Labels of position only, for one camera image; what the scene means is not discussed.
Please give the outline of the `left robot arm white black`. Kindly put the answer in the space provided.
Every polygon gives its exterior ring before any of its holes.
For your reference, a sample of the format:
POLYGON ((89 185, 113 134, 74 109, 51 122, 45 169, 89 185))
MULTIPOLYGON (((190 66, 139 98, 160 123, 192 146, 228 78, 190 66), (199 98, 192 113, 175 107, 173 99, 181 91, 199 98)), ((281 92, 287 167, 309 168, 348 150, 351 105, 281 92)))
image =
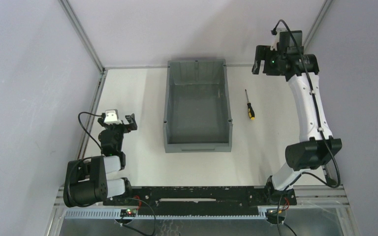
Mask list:
POLYGON ((113 197, 131 196, 132 187, 126 177, 108 177, 109 173, 125 169, 124 135, 138 128, 134 114, 125 118, 127 124, 112 111, 98 116, 97 121, 104 128, 97 140, 101 154, 68 163, 63 190, 63 201, 67 207, 89 207, 113 197))

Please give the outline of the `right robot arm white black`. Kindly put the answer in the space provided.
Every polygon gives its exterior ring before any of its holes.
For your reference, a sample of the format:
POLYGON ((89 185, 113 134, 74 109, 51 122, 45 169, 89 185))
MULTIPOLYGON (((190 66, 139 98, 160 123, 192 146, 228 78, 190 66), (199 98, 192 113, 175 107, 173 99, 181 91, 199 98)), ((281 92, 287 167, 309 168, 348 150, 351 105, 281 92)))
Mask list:
POLYGON ((253 74, 261 62, 267 76, 284 76, 294 97, 299 119, 299 142, 285 148, 286 163, 270 176, 265 185, 268 199, 283 197, 303 174, 334 162, 342 140, 334 138, 326 121, 319 91, 319 66, 314 54, 302 54, 292 47, 276 50, 258 45, 253 74))

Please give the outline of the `black yellow handled screwdriver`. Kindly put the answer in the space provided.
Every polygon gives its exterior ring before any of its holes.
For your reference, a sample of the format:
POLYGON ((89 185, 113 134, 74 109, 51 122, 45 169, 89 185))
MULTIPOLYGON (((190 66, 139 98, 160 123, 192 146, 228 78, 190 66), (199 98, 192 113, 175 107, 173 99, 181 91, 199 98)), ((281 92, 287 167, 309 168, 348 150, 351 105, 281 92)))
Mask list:
POLYGON ((251 105, 251 102, 249 100, 248 92, 247 92, 246 89, 245 89, 245 95, 246 95, 246 99, 247 99, 247 108, 248 108, 249 119, 254 120, 255 119, 255 112, 254 112, 253 107, 251 105))

